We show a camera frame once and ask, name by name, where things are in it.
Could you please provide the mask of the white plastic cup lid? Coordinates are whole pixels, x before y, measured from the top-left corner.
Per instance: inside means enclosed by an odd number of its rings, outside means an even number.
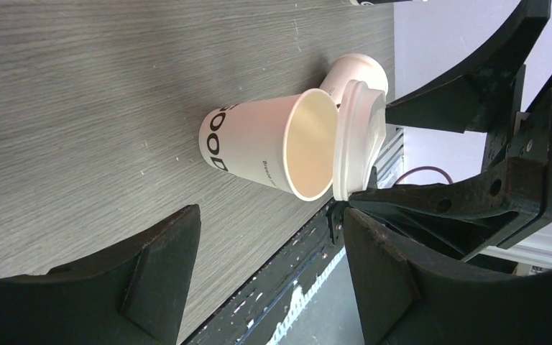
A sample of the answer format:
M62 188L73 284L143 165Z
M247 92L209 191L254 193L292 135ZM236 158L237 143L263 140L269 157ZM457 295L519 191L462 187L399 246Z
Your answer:
M389 93L389 81L385 69L374 58L361 54L349 53L338 57L332 64L338 71L339 78L345 81L364 81L370 88Z

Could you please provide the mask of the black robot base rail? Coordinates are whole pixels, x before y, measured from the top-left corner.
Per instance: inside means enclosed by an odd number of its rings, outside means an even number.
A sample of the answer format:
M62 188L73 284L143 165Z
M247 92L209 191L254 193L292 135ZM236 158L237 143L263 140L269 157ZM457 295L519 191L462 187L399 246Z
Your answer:
M345 253L343 209L329 201L185 344L277 344Z

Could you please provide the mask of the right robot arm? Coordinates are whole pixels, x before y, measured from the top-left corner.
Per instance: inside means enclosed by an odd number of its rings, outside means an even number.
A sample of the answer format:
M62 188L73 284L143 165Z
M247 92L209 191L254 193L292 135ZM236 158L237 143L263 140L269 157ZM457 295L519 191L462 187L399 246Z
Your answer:
M550 14L549 1L521 1L470 56L387 105L388 124L485 133L480 174L357 192L349 205L457 260L552 269L552 74L521 108L525 60Z

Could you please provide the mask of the white paper coffee cup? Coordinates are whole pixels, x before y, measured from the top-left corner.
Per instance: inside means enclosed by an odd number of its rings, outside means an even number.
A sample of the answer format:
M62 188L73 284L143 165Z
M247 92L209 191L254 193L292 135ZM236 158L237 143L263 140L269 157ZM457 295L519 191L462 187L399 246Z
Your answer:
M344 89L349 80L349 68L347 67L346 62L342 59L338 59L333 62L319 88L327 92L334 103L339 107Z

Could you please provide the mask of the stack of white paper cups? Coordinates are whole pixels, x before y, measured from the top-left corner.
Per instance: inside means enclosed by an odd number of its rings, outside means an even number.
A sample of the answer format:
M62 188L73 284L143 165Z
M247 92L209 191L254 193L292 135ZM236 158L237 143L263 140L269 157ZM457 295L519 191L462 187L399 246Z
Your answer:
M428 0L349 0L349 3L354 6L376 6L382 4L397 4L412 1L427 2Z

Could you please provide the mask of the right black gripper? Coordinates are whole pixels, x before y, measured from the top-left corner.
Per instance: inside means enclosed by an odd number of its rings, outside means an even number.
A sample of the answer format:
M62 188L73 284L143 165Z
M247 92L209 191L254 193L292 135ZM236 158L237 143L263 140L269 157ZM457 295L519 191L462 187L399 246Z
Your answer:
M355 193L350 206L461 261L509 249L552 223L552 75L521 107L524 63L550 16L550 1L521 1L472 54L387 105L388 124L459 133L487 132L506 110L488 134L488 171L449 185Z

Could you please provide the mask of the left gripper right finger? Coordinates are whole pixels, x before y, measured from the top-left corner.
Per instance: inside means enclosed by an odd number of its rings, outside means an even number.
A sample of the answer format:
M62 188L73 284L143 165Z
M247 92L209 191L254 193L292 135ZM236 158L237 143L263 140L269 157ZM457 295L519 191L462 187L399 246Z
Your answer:
M348 208L344 242L366 344L552 344L552 270L476 267Z

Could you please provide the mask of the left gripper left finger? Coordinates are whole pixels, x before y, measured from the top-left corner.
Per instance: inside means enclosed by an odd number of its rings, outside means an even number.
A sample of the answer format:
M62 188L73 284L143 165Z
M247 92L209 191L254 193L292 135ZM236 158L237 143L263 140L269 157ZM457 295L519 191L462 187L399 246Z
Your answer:
M201 210L44 275L0 278L0 344L175 344L201 238Z

